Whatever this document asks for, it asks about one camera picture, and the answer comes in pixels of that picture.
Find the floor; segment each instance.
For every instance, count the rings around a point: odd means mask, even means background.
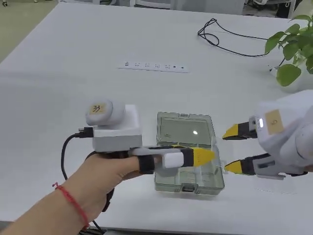
[[[57,1],[7,0],[0,5],[0,62],[56,6]]]

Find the power outlet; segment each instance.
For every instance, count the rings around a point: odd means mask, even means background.
[[[151,71],[164,71],[164,72],[183,72],[188,73],[189,70],[186,66],[177,64],[160,64],[151,62],[131,62],[125,61],[119,69],[130,69],[130,70],[151,70]]]

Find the green plant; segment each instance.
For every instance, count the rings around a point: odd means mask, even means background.
[[[290,61],[289,64],[280,65],[277,70],[276,79],[283,87],[290,85],[300,76],[299,66],[304,63],[307,71],[313,74],[313,16],[299,15],[292,20],[306,20],[308,26],[301,28],[295,23],[285,32],[275,33],[265,45],[265,53],[269,53],[277,46],[283,48],[285,60]]]

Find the led light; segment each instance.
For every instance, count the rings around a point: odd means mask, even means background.
[[[263,119],[262,118],[260,118],[259,119],[259,123],[260,123],[260,127],[262,128],[264,125],[263,125]]]

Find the label sticker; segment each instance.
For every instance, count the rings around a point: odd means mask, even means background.
[[[90,106],[89,109],[89,114],[93,115],[93,114],[102,114],[104,113],[106,104],[105,103],[99,103],[99,104],[94,104]]]
[[[283,122],[278,109],[266,113],[265,119],[269,135],[274,135],[284,130]]]

